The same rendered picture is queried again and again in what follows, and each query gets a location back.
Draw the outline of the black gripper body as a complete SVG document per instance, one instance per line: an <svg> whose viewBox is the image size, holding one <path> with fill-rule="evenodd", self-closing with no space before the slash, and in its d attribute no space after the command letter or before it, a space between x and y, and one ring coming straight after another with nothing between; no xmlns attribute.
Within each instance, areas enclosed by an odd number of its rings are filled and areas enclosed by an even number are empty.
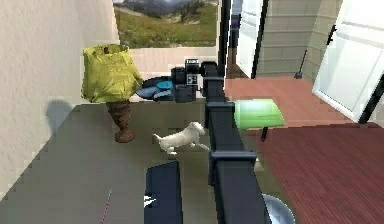
<svg viewBox="0 0 384 224"><path fill-rule="evenodd" d="M171 69L172 94L177 103L196 100L197 75L187 73L184 67Z"/></svg>

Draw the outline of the black vinyl record blue label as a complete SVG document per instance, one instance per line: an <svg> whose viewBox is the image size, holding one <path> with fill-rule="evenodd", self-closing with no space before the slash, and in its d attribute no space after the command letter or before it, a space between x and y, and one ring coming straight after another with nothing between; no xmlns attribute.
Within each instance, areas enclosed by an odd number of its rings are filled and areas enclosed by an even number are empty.
<svg viewBox="0 0 384 224"><path fill-rule="evenodd" d="M158 86L159 83L168 82L169 85L164 88ZM146 100L152 101L173 101L172 81L170 76L159 76L147 79L143 82L142 88L136 94Z"/></svg>

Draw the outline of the yellow shade brown table lamp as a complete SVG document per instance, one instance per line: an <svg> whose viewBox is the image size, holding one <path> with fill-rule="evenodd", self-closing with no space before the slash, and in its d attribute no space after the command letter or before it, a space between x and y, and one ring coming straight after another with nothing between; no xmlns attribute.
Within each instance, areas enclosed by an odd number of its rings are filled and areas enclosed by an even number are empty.
<svg viewBox="0 0 384 224"><path fill-rule="evenodd" d="M129 47L103 44L83 50L84 76L81 97L89 103L105 103L119 128L115 141L135 138L129 128L130 98L141 89L143 78L135 66Z"/></svg>

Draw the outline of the white room door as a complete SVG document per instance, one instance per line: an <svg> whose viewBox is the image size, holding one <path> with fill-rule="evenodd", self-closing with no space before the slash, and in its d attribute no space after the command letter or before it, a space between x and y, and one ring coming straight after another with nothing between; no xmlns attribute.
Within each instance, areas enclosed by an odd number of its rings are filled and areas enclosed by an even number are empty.
<svg viewBox="0 0 384 224"><path fill-rule="evenodd" d="M343 0L335 24L312 93L363 124L384 75L384 0Z"/></svg>
<svg viewBox="0 0 384 224"><path fill-rule="evenodd" d="M243 0L242 2L236 65L247 77L252 75L262 6L263 0Z"/></svg>

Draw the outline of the window with landscape view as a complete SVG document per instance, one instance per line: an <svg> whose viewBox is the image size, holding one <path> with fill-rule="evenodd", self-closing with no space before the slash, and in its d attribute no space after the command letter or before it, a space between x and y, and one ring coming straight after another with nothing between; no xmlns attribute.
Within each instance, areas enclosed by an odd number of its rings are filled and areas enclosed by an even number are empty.
<svg viewBox="0 0 384 224"><path fill-rule="evenodd" d="M130 48L213 47L218 0L114 0L120 41Z"/></svg>

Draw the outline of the red pencil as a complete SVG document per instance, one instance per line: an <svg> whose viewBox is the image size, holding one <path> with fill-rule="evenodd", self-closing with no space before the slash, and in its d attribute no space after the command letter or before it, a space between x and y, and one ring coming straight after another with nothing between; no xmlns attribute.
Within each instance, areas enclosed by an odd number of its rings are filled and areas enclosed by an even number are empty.
<svg viewBox="0 0 384 224"><path fill-rule="evenodd" d="M103 214L102 214L102 217L100 220L100 224L105 223L105 218L106 218L106 214L108 212L108 207L109 207L111 195L112 195L112 188L110 189L110 191L108 193L107 200L106 200L105 207L104 207L104 211L103 211Z"/></svg>

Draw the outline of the black stick with base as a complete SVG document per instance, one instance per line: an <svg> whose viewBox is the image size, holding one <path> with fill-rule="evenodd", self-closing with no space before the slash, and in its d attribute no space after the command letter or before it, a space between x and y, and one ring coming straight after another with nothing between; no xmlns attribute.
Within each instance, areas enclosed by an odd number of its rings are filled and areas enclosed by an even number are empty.
<svg viewBox="0 0 384 224"><path fill-rule="evenodd" d="M305 62L305 59L306 59L307 51L308 50L304 51L304 54L303 54L303 57L302 57L302 60L301 60L301 64L300 64L300 68L299 68L299 70L294 75L295 79L302 79L302 77L303 77L302 71L303 71L303 66L304 66L304 62Z"/></svg>

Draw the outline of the white dog figurine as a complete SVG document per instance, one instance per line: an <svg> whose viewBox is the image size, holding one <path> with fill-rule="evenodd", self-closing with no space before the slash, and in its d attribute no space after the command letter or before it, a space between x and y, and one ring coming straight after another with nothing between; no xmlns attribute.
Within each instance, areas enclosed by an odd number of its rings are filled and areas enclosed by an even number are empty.
<svg viewBox="0 0 384 224"><path fill-rule="evenodd" d="M160 137L157 134L153 134L153 136L157 139L162 150L167 154L176 155L177 152L175 149L184 145L190 145L191 147L198 146L209 151L209 147L200 142L200 136L204 134L204 127L199 122L193 121L180 132L164 137Z"/></svg>

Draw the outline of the black laptop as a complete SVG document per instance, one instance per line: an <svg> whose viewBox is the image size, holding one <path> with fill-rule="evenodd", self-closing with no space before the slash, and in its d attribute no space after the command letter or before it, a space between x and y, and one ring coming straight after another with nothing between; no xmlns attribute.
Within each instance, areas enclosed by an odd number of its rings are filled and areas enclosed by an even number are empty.
<svg viewBox="0 0 384 224"><path fill-rule="evenodd" d="M180 170L177 161L150 167L146 172L144 224L183 224Z"/></svg>

